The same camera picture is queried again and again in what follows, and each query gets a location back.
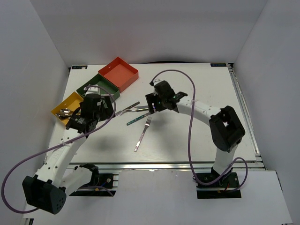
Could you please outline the green handled spoon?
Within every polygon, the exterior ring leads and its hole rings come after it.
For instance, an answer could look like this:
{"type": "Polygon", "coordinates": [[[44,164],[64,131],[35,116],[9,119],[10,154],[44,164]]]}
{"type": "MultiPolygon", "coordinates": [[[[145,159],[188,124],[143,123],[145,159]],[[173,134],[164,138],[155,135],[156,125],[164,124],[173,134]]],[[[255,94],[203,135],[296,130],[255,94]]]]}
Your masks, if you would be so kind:
{"type": "Polygon", "coordinates": [[[63,108],[63,109],[60,109],[60,113],[63,113],[63,114],[70,114],[70,113],[73,113],[74,111],[68,109],[68,108],[63,108]]]}

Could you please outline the brown handled spoon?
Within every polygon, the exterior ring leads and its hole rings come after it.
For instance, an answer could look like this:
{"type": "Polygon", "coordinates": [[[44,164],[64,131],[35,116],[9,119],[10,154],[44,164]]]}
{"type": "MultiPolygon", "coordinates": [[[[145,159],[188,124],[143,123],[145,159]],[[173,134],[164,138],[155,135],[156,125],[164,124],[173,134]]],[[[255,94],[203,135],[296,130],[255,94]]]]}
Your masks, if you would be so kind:
{"type": "Polygon", "coordinates": [[[57,114],[55,114],[57,117],[59,117],[59,116],[64,116],[64,117],[71,117],[72,116],[72,114],[63,114],[63,113],[57,113],[57,114]]]}

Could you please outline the green handled knife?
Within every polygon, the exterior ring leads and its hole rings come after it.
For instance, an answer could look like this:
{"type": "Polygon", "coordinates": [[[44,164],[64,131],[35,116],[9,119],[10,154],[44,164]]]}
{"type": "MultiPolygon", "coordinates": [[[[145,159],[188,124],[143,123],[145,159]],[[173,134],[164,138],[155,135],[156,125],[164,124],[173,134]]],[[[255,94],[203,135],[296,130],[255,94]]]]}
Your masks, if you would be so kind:
{"type": "Polygon", "coordinates": [[[148,105],[135,106],[135,109],[149,109],[148,105]]]}

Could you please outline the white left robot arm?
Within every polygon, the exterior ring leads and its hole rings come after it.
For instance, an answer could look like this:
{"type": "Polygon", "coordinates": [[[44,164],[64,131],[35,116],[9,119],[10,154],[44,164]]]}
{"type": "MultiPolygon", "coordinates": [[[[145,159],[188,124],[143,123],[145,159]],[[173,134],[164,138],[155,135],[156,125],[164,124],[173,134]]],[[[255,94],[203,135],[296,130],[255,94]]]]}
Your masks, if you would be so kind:
{"type": "Polygon", "coordinates": [[[22,187],[29,205],[55,215],[61,211],[67,196],[83,186],[98,184],[99,172],[94,164],[81,164],[72,174],[65,176],[64,173],[97,124],[114,117],[113,105],[109,95],[86,95],[68,120],[60,147],[52,152],[34,176],[24,178],[22,187]]]}

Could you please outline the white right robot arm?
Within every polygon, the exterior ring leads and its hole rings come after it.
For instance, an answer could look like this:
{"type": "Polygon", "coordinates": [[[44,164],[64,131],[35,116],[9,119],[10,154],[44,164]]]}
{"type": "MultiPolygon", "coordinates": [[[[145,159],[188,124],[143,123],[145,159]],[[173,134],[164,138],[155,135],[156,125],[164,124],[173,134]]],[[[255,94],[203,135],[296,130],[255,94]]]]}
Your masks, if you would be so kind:
{"type": "Polygon", "coordinates": [[[209,126],[217,148],[211,180],[217,187],[224,186],[229,181],[228,167],[246,134],[236,111],[231,106],[218,108],[195,101],[184,92],[175,93],[167,81],[151,82],[150,85],[154,91],[145,97],[151,114],[168,109],[191,116],[209,126]]]}

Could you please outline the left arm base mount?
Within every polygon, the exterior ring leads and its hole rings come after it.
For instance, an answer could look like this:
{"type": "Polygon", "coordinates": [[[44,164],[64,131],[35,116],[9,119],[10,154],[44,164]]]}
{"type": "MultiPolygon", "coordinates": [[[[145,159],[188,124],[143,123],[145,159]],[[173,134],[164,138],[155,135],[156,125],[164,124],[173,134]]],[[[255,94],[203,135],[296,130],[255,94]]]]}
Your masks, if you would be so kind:
{"type": "Polygon", "coordinates": [[[99,169],[94,164],[81,164],[76,166],[74,170],[88,169],[91,172],[90,182],[81,186],[79,190],[74,191],[70,196],[85,196],[85,197],[113,197],[117,187],[114,184],[117,181],[117,174],[113,173],[100,173],[99,169]]]}

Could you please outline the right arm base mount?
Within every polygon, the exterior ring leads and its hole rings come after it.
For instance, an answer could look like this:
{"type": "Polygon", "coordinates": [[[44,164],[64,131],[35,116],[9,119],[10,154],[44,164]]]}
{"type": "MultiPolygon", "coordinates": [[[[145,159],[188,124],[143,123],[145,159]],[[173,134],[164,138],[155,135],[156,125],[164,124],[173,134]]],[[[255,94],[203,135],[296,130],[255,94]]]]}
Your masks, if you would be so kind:
{"type": "Polygon", "coordinates": [[[241,198],[240,186],[236,172],[209,186],[202,185],[193,177],[196,183],[197,199],[236,199],[241,198]]]}

